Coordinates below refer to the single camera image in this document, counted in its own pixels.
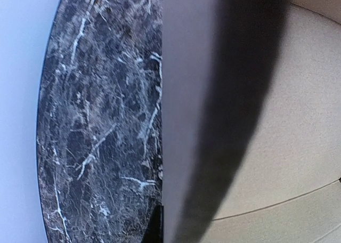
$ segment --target curved surface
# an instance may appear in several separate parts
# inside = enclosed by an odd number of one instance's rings
[[[276,76],[215,218],[295,198],[341,176],[341,27],[292,7]]]
[[[161,202],[161,0],[62,0],[40,86],[50,242],[141,242]]]
[[[341,183],[337,181],[279,206],[214,221],[202,243],[330,243],[333,241],[326,239],[341,220],[340,198]]]
[[[320,187],[320,188],[317,188],[317,189],[315,189],[315,190],[312,190],[311,192],[307,192],[307,193],[304,193],[304,194],[299,195],[299,196],[297,196],[297,197],[293,197],[293,198],[291,198],[291,199],[284,200],[283,202],[279,202],[279,203],[276,203],[276,204],[273,204],[273,205],[270,205],[270,206],[266,206],[266,207],[261,207],[261,208],[259,208],[259,209],[251,210],[251,211],[248,211],[248,212],[245,212],[245,213],[242,213],[242,214],[235,214],[235,215],[230,215],[230,216],[227,216],[227,217],[215,218],[215,219],[213,219],[213,221],[218,221],[218,220],[223,220],[223,219],[229,219],[229,218],[232,218],[232,217],[237,217],[237,216],[247,215],[247,214],[254,213],[254,212],[259,212],[259,211],[262,211],[262,210],[265,210],[265,209],[269,209],[269,208],[273,208],[273,207],[276,207],[276,206],[279,206],[279,205],[285,205],[286,203],[288,203],[288,202],[290,202],[290,201],[295,201],[296,199],[303,198],[303,197],[305,197],[305,196],[307,196],[307,195],[310,195],[310,194],[312,194],[312,193],[314,193],[314,192],[316,192],[316,191],[320,191],[320,190],[322,190],[323,188],[326,188],[326,187],[330,186],[331,184],[334,184],[334,183],[337,182],[337,181],[339,181],[339,179],[338,179],[338,180],[335,180],[335,181],[333,181],[333,182],[331,182],[331,183],[328,183],[327,185],[324,185],[324,186],[322,186],[322,187]]]
[[[292,0],[292,3],[341,23],[341,0]]]

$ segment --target marble surface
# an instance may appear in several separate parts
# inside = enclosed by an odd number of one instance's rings
[[[141,242],[161,202],[161,0],[61,0],[40,87],[48,240]]]

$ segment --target beige wall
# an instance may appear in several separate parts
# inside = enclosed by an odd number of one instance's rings
[[[291,7],[261,123],[203,242],[341,242],[340,157],[341,27]]]
[[[341,23],[341,0],[292,0],[292,2]]]

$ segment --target light blue background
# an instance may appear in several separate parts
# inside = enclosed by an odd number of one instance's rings
[[[0,242],[46,243],[36,166],[40,76],[59,0],[0,0]]]

